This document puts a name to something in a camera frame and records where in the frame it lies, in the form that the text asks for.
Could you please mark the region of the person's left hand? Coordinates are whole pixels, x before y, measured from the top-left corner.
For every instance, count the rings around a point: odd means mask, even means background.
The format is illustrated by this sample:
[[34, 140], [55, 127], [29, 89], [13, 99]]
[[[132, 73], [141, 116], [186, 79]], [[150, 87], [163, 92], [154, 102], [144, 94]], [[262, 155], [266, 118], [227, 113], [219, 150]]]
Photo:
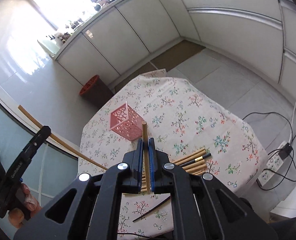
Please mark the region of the person's left hand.
[[[30, 217], [34, 217], [34, 215], [41, 211], [42, 207], [38, 200], [31, 194], [30, 189], [26, 184], [21, 183], [21, 190], [25, 195], [23, 204], [25, 208], [30, 211]], [[8, 212], [8, 220], [12, 226], [19, 229], [23, 226], [25, 215], [21, 209], [16, 207]]]

